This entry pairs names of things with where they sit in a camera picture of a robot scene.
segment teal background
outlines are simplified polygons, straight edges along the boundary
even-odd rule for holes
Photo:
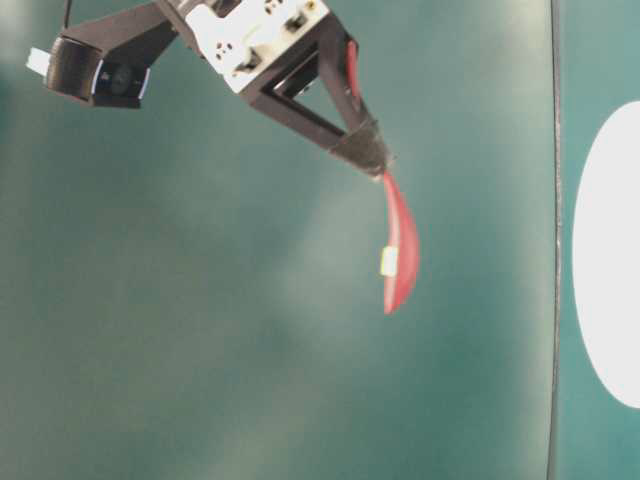
[[[556,477],[640,478],[640,412],[598,379],[576,316],[571,265],[575,201],[589,150],[609,116],[640,97],[640,4],[559,0],[564,255]]]
[[[381,185],[180,43],[140,112],[51,95],[62,1],[0,0],[0,478],[545,478],[549,2],[331,3],[423,239],[390,318]]]

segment small white label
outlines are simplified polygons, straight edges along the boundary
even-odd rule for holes
[[[384,277],[395,277],[398,275],[398,247],[385,247],[382,250],[380,275]]]

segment white oval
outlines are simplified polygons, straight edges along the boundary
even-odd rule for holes
[[[607,390],[640,408],[640,102],[598,133],[580,183],[573,283],[582,337]]]

